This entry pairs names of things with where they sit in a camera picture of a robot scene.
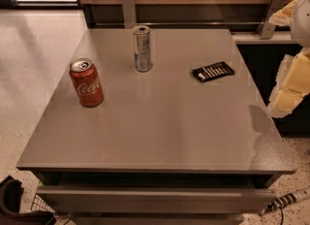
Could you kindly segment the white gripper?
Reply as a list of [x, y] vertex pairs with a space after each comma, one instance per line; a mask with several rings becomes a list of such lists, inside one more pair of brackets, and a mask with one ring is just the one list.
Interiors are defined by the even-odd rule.
[[[310, 0], [294, 0], [273, 13], [269, 23], [291, 25], [291, 37], [303, 47], [310, 47]], [[286, 54], [280, 63], [267, 105], [270, 115], [282, 118], [310, 93], [310, 48], [303, 48], [296, 56]]]

